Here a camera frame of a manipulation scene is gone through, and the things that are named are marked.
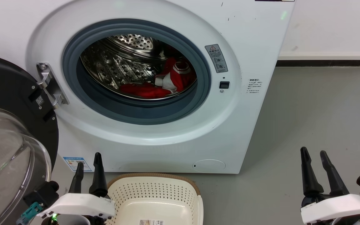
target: door hinge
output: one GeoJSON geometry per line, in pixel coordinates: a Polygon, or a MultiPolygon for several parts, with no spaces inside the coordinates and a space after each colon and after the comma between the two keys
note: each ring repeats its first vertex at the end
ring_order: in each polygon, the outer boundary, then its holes
{"type": "Polygon", "coordinates": [[[38,86],[47,93],[54,109],[59,108],[61,104],[69,104],[68,99],[60,88],[53,71],[48,63],[37,63],[37,72],[40,77],[38,86]]]}

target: stainless steel drum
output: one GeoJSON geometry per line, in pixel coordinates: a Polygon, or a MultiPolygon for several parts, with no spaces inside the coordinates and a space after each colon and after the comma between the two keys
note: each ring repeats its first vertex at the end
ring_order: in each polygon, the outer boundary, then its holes
{"type": "Polygon", "coordinates": [[[89,75],[105,88],[122,96],[139,100],[172,98],[186,91],[166,95],[163,98],[143,98],[119,90],[127,83],[154,84],[168,59],[181,59],[181,53],[167,44],[137,34],[122,34],[101,39],[81,54],[80,59],[89,75]]]}

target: barcode label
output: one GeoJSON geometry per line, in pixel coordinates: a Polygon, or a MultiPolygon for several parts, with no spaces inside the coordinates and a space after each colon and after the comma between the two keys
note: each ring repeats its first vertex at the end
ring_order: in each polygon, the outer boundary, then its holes
{"type": "Polygon", "coordinates": [[[165,225],[163,220],[140,219],[140,225],[165,225]]]}

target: qr code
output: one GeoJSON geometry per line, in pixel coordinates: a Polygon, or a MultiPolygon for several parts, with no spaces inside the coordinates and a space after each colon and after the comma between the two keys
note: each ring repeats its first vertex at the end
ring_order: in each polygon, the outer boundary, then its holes
{"type": "Polygon", "coordinates": [[[41,105],[44,103],[43,97],[41,97],[41,95],[40,95],[40,97],[38,97],[38,98],[36,99],[36,102],[37,102],[38,106],[41,106],[41,105]]]}

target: washing machine door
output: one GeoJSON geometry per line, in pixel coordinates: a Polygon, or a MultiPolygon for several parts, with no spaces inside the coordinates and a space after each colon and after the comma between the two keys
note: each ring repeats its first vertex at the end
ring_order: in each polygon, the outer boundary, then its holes
{"type": "Polygon", "coordinates": [[[16,224],[27,193],[50,180],[58,150],[54,108],[36,80],[0,59],[0,224],[16,224]]]}

